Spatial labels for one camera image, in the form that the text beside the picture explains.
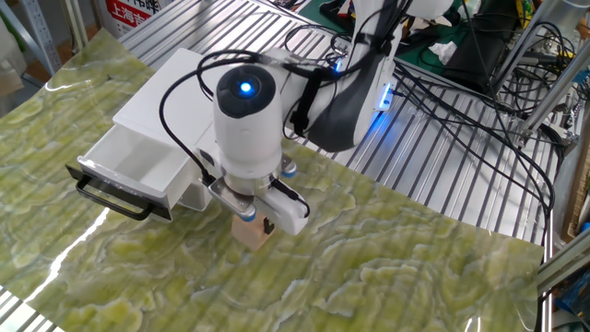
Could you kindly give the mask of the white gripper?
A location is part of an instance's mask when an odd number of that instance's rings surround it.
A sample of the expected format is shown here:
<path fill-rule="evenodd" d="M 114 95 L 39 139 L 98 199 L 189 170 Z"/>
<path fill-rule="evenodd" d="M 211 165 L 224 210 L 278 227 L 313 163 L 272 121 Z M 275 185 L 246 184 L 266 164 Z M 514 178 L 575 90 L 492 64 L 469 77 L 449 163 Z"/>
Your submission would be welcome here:
<path fill-rule="evenodd" d="M 272 182 L 271 187 L 254 198 L 263 219 L 265 234 L 271 234 L 275 224 L 284 232 L 297 235 L 307 225 L 310 206 L 294 189 L 284 182 Z"/>

